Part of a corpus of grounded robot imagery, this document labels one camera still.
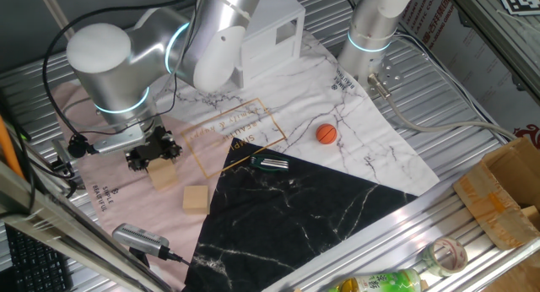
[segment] cardboard box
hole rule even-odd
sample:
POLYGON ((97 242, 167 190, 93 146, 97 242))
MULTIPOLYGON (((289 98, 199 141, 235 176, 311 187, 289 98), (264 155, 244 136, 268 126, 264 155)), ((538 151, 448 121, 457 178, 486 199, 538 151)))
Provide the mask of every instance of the cardboard box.
POLYGON ((540 151, 527 138, 486 154, 453 187, 499 249, 540 237, 540 151))

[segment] blue led ring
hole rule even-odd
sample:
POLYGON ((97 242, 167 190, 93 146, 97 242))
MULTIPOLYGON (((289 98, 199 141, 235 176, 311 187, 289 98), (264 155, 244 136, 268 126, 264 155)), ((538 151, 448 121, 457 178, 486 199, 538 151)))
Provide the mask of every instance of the blue led ring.
POLYGON ((353 39, 351 39, 351 35, 347 32, 348 40, 351 41, 351 43, 354 45, 354 47, 360 49, 361 51, 367 51, 367 52, 378 52, 378 51, 384 51, 388 46, 390 46, 390 43, 388 43, 387 46, 384 46, 382 48, 376 49, 376 50, 370 50, 367 48, 363 48, 361 46, 356 45, 356 43, 353 42, 353 39))
POLYGON ((149 96, 149 92, 150 92, 150 88, 148 87, 148 88, 146 88, 146 93, 144 94, 144 97, 139 102, 137 102, 136 105, 134 105, 134 106, 132 106, 130 108, 126 108, 125 110, 121 110, 121 111, 109 111, 109 110, 106 110, 106 109, 102 109, 101 107, 97 106, 96 104, 94 104, 94 105, 98 110, 109 113, 109 114, 122 114, 122 113, 125 113, 125 112, 128 112, 128 111, 133 111, 136 108, 138 108, 146 100, 146 98, 149 96))
POLYGON ((178 36, 184 31, 189 23, 185 23, 184 25, 180 26, 178 30, 176 30, 175 34, 170 38, 169 44, 167 44, 167 49, 165 50, 165 68, 167 68, 167 72, 172 73, 169 68, 169 56, 170 56, 170 50, 172 49, 172 46, 175 44, 176 39, 178 39, 178 36))

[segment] keyboard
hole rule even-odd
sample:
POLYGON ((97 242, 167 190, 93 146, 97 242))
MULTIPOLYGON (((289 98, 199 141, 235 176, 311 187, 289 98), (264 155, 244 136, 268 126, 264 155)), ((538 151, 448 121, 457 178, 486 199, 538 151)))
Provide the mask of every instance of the keyboard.
POLYGON ((18 292, 65 292, 73 283, 63 254, 6 225, 18 292))

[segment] black marble cloth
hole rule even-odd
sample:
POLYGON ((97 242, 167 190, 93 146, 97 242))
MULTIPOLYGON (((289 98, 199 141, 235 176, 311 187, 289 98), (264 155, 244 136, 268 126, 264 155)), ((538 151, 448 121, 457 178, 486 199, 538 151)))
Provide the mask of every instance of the black marble cloth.
MULTIPOLYGON (((243 144, 224 167, 260 148, 243 144)), ((221 174, 186 291, 262 291, 416 198, 268 149, 259 154, 289 159, 289 171, 247 160, 221 174)))

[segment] small wooden cube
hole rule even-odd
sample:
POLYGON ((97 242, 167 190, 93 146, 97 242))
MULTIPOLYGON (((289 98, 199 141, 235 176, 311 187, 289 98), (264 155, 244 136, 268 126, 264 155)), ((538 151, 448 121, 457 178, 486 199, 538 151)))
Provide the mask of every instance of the small wooden cube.
POLYGON ((147 167, 148 175, 156 191, 164 190, 178 184, 176 168, 172 160, 158 158, 150 161, 147 167))
POLYGON ((184 187, 184 203, 186 214, 210 214, 210 201, 207 186, 184 187))

